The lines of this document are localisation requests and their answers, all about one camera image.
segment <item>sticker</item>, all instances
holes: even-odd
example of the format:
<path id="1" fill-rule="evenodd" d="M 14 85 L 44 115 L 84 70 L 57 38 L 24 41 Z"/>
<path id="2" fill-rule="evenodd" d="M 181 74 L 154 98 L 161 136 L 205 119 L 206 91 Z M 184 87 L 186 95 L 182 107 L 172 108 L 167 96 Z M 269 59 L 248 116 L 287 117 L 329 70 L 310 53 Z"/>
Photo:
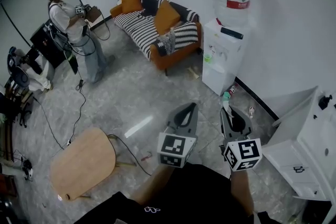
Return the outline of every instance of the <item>sticker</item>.
<path id="1" fill-rule="evenodd" d="M 250 0 L 226 0 L 226 7 L 233 9 L 245 9 L 250 6 Z"/>

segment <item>wooden stool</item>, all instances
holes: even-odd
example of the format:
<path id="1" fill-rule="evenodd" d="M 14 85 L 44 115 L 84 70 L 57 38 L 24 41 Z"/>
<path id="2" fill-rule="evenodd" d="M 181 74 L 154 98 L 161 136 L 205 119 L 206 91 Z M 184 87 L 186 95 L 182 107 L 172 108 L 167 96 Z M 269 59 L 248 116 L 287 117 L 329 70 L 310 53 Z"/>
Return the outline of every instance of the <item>wooden stool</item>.
<path id="1" fill-rule="evenodd" d="M 85 130 L 53 160 L 50 180 L 62 199 L 88 198 L 83 194 L 111 175 L 116 166 L 137 166 L 116 162 L 111 138 L 99 128 Z"/>

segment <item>orange pillow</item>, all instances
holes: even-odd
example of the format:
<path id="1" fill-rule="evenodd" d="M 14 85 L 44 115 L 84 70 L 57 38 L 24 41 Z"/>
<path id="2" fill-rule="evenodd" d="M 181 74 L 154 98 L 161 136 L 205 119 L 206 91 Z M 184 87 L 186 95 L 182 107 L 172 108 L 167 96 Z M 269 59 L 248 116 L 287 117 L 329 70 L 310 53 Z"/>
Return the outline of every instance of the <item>orange pillow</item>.
<path id="1" fill-rule="evenodd" d="M 167 0 L 162 1 L 154 18 L 154 25 L 159 35 L 164 35 L 180 21 L 180 15 Z"/>
<path id="2" fill-rule="evenodd" d="M 122 13 L 136 12 L 143 10 L 140 0 L 121 0 Z"/>

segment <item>white shirt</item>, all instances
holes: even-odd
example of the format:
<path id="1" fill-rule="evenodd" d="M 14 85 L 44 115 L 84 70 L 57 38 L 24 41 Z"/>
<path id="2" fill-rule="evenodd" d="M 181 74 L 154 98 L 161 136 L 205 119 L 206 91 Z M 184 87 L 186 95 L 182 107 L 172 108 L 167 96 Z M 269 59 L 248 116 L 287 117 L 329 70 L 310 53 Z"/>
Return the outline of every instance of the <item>white shirt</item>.
<path id="1" fill-rule="evenodd" d="M 58 3 L 52 2 L 50 5 L 55 5 L 50 9 L 49 13 L 51 21 L 56 27 L 63 33 L 68 34 L 70 42 L 78 43 L 81 41 L 83 26 L 86 25 L 85 21 L 80 18 L 74 25 L 68 27 L 70 19 L 76 15 L 75 7 L 63 1 Z"/>

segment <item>baseboard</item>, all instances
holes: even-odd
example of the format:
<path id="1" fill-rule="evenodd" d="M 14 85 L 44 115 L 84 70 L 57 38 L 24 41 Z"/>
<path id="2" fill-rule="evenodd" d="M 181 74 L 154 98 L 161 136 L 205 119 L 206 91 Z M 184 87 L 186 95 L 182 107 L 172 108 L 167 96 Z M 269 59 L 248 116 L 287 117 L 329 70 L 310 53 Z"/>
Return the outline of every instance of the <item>baseboard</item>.
<path id="1" fill-rule="evenodd" d="M 110 20 L 110 19 L 112 19 L 112 16 L 111 16 L 111 15 L 110 15 L 109 17 L 106 17 L 106 18 L 105 18 L 105 21 L 108 21 L 108 20 Z M 99 23 L 96 23 L 94 26 L 92 26 L 92 27 L 90 28 L 90 30 L 95 30 L 97 27 L 101 26 L 102 24 L 104 24 L 104 20 L 101 20 Z"/>
<path id="2" fill-rule="evenodd" d="M 246 86 L 245 83 L 243 83 L 239 78 L 236 77 L 235 79 L 235 82 L 237 82 L 239 84 L 239 86 L 241 86 L 250 96 L 252 96 L 252 98 L 254 100 L 257 101 L 258 104 L 261 105 L 261 107 L 263 109 L 266 110 L 266 112 L 275 120 L 277 121 L 279 119 L 279 117 L 273 112 L 273 110 L 271 108 L 269 108 L 269 106 L 262 100 L 258 97 L 258 95 L 256 95 L 254 93 L 253 90 L 251 90 L 249 87 Z"/>

